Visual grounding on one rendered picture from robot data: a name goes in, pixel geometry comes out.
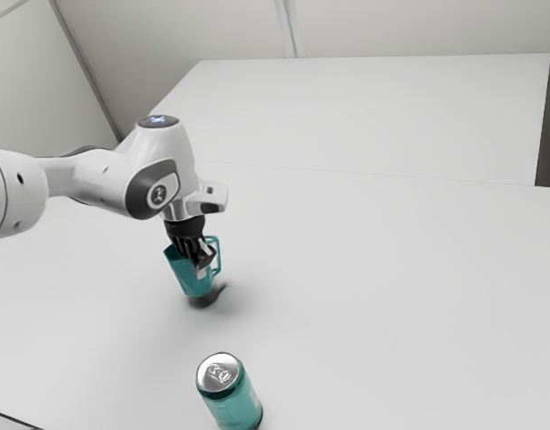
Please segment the teal drink can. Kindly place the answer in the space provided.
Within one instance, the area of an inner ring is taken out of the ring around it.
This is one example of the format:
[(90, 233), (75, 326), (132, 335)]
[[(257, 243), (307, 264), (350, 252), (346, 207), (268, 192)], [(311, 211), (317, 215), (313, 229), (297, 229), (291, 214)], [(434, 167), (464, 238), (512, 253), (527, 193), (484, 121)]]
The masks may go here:
[(220, 430), (256, 430), (263, 407), (243, 362), (228, 352), (198, 365), (195, 386)]

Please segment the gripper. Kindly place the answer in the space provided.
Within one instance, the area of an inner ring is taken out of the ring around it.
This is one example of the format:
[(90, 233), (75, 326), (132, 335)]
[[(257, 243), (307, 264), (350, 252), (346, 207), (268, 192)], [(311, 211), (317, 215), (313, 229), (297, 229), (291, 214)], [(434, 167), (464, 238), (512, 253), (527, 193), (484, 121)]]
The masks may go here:
[(171, 243), (176, 248), (181, 248), (188, 240), (194, 240), (192, 263), (197, 271), (211, 264), (217, 255), (217, 249), (213, 242), (209, 242), (206, 237), (203, 237), (205, 226), (203, 215), (179, 221), (165, 220), (164, 226)]

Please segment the teal faceted mug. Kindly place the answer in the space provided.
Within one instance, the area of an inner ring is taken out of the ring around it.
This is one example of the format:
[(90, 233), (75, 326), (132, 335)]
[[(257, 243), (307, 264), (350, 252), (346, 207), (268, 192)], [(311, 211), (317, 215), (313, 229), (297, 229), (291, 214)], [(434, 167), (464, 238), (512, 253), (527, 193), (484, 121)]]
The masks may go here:
[(205, 243), (216, 253), (211, 263), (197, 271), (189, 258), (181, 255), (174, 245), (164, 251), (168, 264), (176, 276), (181, 289), (188, 297), (204, 297), (210, 294), (215, 277), (221, 272), (219, 239), (216, 236), (205, 236)]

